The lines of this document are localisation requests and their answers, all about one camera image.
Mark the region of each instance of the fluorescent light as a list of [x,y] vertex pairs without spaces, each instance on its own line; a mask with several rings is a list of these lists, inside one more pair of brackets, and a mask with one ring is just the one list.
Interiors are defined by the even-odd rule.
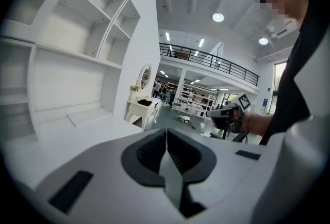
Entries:
[[212,18],[216,22],[221,22],[221,21],[223,21],[225,19],[225,17],[221,13],[214,13],[214,15],[213,15]]
[[266,39],[266,38],[261,38],[261,39],[259,40],[259,43],[260,43],[261,45],[266,45],[266,44],[268,43],[268,39]]
[[198,45],[198,47],[202,47],[203,43],[204,43],[204,39],[201,39],[201,42],[200,42],[200,44]]

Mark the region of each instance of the man's arm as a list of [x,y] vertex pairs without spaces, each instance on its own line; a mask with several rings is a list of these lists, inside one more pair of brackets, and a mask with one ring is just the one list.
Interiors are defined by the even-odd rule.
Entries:
[[247,111],[244,113],[242,130],[247,130],[253,134],[263,136],[272,118],[273,115],[261,115]]

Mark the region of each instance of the gray floor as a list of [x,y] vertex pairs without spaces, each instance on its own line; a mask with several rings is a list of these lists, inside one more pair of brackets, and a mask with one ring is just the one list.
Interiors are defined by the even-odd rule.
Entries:
[[[179,122],[178,117],[179,116],[188,116],[190,117],[190,124],[195,127],[193,129],[191,126],[187,124],[183,124]],[[204,133],[206,135],[209,135],[210,132],[216,133],[219,136],[222,136],[223,131],[216,129],[210,119],[204,119],[199,118],[197,116],[189,115],[184,112],[177,112],[175,110],[171,110],[168,107],[161,106],[160,110],[158,111],[157,117],[156,117],[156,124],[153,123],[153,117],[150,117],[148,119],[147,125],[145,127],[145,130],[152,130],[152,129],[160,129],[163,127],[171,127],[173,129],[182,129],[190,132],[194,132],[197,134]],[[228,137],[226,137],[226,140],[233,140],[237,134],[230,133]],[[259,144],[260,137],[257,137],[256,135],[249,134],[248,135],[248,141],[249,144]]]

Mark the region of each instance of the balcony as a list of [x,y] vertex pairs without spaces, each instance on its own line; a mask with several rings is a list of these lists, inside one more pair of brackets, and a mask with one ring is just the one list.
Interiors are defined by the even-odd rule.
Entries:
[[200,65],[205,65],[213,69],[217,69],[221,72],[238,77],[252,85],[258,85],[259,75],[221,57],[188,47],[168,43],[159,43],[159,49],[160,54],[163,56],[188,60],[194,63],[198,63]]

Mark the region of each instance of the mirror frame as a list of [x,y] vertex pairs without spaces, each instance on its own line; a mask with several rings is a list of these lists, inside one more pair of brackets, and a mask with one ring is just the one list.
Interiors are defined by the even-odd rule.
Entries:
[[[149,68],[149,77],[148,77],[148,79],[147,79],[147,81],[146,81],[146,83],[145,83],[144,88],[142,88],[142,87],[141,87],[141,84],[142,84],[142,78],[143,78],[143,74],[144,74],[144,72],[146,71],[147,68]],[[144,89],[148,86],[148,84],[150,83],[151,69],[152,69],[152,64],[151,64],[151,63],[146,63],[146,64],[142,67],[142,70],[141,70],[141,72],[140,72],[139,79],[138,79],[138,85],[139,85],[141,91],[144,90]]]

